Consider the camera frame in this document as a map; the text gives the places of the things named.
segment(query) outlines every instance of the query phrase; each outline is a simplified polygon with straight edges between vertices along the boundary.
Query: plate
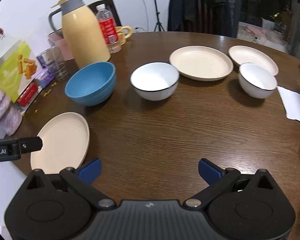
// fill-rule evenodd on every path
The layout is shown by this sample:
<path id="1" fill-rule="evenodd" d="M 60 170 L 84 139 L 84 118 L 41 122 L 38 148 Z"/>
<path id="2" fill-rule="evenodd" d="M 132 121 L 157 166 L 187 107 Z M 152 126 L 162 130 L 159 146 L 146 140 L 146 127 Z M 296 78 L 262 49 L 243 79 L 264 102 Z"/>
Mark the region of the plate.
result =
<path id="1" fill-rule="evenodd" d="M 273 76 L 279 73 L 279 68 L 273 59 L 260 50 L 247 46 L 234 46 L 229 49 L 229 56 L 237 65 L 254 63 L 268 70 Z"/>
<path id="2" fill-rule="evenodd" d="M 177 49 L 170 55 L 170 63 L 183 76 L 199 81 L 219 80 L 233 70 L 233 63 L 226 54 L 203 46 Z"/>
<path id="3" fill-rule="evenodd" d="M 88 150 L 90 132 L 85 118 L 77 113 L 57 115 L 40 130 L 42 149 L 31 153 L 31 168 L 46 174 L 66 167 L 78 168 Z"/>

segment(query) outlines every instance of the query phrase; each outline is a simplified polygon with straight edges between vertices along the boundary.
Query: bottle cap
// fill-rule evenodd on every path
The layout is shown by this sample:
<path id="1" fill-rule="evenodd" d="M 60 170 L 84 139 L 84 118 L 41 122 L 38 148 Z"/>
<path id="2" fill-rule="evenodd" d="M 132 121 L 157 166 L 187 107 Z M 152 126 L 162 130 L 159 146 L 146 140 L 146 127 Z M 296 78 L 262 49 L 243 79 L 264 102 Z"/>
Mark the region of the bottle cap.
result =
<path id="1" fill-rule="evenodd" d="M 105 4 L 100 4 L 97 6 L 97 10 L 100 11 L 100 10 L 104 9 L 105 7 L 106 7 Z"/>

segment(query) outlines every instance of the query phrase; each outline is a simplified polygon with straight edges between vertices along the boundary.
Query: wooden table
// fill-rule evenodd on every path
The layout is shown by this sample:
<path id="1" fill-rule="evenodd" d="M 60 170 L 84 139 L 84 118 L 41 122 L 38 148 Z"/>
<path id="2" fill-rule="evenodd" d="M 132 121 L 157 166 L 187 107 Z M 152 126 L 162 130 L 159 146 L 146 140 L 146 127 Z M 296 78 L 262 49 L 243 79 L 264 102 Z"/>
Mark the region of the wooden table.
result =
<path id="1" fill-rule="evenodd" d="M 42 96 L 44 92 L 38 96 L 14 137 L 36 136 L 58 114 L 82 114 L 91 134 L 86 160 L 98 157 L 103 165 L 93 186 L 117 202 L 183 202 L 207 186 L 197 170 L 203 157 L 242 173 L 268 169 L 296 212 L 290 239 L 300 239 L 300 122 L 286 118 L 277 91 L 266 100 L 249 97 L 239 86 L 236 67 L 216 82 L 181 76 L 176 92 L 160 102 L 143 100 L 131 87 L 130 75 L 137 67 L 169 62 L 175 49 L 189 45 L 209 46 L 226 54 L 234 45 L 259 49 L 278 64 L 279 85 L 300 92 L 300 60 L 288 54 L 209 34 L 138 33 L 111 57 L 117 83 L 106 102 L 94 107 L 77 105 L 64 94 L 67 80 L 58 82 L 47 97 Z M 71 73 L 77 70 L 74 61 L 68 67 Z M 31 171 L 30 155 L 14 163 L 25 174 Z"/>

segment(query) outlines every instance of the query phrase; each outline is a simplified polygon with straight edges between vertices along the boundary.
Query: black tripod stand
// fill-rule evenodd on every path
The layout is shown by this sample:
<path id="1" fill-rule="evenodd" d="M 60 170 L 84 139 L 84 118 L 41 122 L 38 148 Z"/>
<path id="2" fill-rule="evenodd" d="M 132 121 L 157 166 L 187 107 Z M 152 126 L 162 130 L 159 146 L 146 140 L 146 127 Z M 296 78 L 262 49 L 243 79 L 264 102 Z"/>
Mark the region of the black tripod stand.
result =
<path id="1" fill-rule="evenodd" d="M 159 32 L 161 32 L 161 30 L 165 31 L 163 26 L 162 26 L 162 23 L 160 22 L 160 19 L 159 19 L 160 12 L 158 12 L 157 0 L 154 0 L 154 6 L 155 6 L 156 14 L 157 14 L 157 23 L 155 25 L 154 32 L 157 29 L 157 27 L 158 27 Z"/>

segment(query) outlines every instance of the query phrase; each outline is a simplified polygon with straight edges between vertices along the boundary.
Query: yellow mug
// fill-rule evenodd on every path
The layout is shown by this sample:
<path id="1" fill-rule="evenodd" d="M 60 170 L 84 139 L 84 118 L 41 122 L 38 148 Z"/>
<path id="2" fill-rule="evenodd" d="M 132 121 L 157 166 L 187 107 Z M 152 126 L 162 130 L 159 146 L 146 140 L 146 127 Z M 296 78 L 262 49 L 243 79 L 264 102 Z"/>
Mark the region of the yellow mug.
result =
<path id="1" fill-rule="evenodd" d="M 126 39 L 130 38 L 131 35 L 133 34 L 133 29 L 130 26 L 124 26 L 124 27 L 119 26 L 115 28 L 115 31 L 117 32 L 121 45 L 125 44 Z"/>

